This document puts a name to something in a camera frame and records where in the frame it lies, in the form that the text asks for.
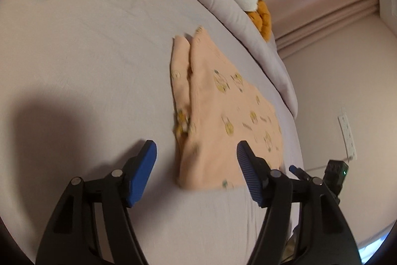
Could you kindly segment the peach cartoon print garment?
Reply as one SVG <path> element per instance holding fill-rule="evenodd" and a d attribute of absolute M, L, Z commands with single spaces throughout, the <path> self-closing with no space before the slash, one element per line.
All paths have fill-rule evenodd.
<path fill-rule="evenodd" d="M 181 188 L 243 185 L 236 155 L 240 141 L 247 141 L 270 168 L 283 167 L 283 136 L 273 105 L 239 74 L 204 28 L 190 40 L 174 38 L 170 76 Z"/>

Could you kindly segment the orange plush toy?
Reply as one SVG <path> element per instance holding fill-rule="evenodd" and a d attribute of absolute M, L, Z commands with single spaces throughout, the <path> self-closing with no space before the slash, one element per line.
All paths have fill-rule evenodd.
<path fill-rule="evenodd" d="M 263 39 L 268 42 L 272 34 L 272 19 L 266 3 L 263 0 L 259 0 L 256 11 L 247 11 L 246 14 Z"/>

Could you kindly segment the white power strip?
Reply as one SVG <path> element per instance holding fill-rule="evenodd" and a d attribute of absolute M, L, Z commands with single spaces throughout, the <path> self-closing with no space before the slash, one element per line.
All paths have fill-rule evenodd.
<path fill-rule="evenodd" d="M 353 133 L 351 131 L 351 126 L 349 124 L 349 119 L 347 115 L 341 114 L 340 116 L 338 116 L 338 123 L 342 132 L 344 147 L 347 153 L 347 160 L 354 161 L 357 159 L 357 151 L 355 148 Z"/>

